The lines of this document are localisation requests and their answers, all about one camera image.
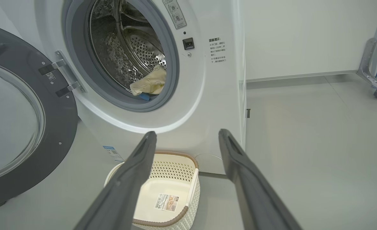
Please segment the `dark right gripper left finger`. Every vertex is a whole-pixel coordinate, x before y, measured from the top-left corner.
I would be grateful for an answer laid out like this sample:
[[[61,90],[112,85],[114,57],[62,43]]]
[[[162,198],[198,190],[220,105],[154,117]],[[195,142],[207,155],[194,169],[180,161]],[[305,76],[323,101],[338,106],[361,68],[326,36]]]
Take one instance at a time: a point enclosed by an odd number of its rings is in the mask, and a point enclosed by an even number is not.
[[[139,191],[148,180],[157,135],[147,132],[77,223],[76,230],[129,230]]]

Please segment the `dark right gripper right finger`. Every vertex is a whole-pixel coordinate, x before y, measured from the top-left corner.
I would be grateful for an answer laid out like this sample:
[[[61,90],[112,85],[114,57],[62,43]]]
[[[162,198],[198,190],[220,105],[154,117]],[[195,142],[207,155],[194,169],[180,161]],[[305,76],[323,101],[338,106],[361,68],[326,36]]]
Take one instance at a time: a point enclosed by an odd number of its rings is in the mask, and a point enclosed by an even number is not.
[[[301,226],[231,132],[218,133],[224,170],[235,185],[246,230],[300,230]]]

